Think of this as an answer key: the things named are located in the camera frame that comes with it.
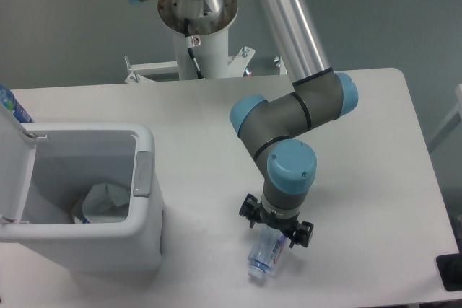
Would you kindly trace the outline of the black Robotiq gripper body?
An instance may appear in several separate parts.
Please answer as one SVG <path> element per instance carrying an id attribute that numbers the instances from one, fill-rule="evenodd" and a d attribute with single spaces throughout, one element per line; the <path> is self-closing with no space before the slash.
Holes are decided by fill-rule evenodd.
<path id="1" fill-rule="evenodd" d="M 263 207 L 261 207 L 259 215 L 263 224 L 281 232 L 293 232 L 298 218 L 298 214 L 289 218 L 282 218 L 277 216 L 275 212 L 268 213 Z"/>

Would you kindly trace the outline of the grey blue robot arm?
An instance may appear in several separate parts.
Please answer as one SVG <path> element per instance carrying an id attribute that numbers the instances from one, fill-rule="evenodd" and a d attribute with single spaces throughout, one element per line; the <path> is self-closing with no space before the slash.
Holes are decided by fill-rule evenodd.
<path id="1" fill-rule="evenodd" d="M 304 0 L 261 2 L 293 90 L 273 101 L 247 96 L 230 111 L 237 136 L 264 178 L 262 196 L 248 195 L 240 215 L 307 247 L 313 225 L 298 216 L 314 181 L 316 158 L 298 136 L 353 111 L 358 91 L 348 75 L 327 64 Z M 158 0 L 157 9 L 173 35 L 180 79 L 232 75 L 237 59 L 228 56 L 228 30 L 237 16 L 237 0 Z"/>

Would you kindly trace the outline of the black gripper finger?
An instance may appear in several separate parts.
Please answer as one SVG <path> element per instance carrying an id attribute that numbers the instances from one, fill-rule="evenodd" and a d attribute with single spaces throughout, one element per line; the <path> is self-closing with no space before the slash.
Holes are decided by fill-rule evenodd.
<path id="1" fill-rule="evenodd" d="M 251 229 L 255 224 L 260 224 L 262 222 L 261 204 L 254 195 L 247 194 L 240 207 L 239 215 L 248 220 Z"/>
<path id="2" fill-rule="evenodd" d="M 289 248 L 295 245 L 308 247 L 314 230 L 314 224 L 308 221 L 294 221 L 282 230 L 282 234 L 290 240 Z"/>

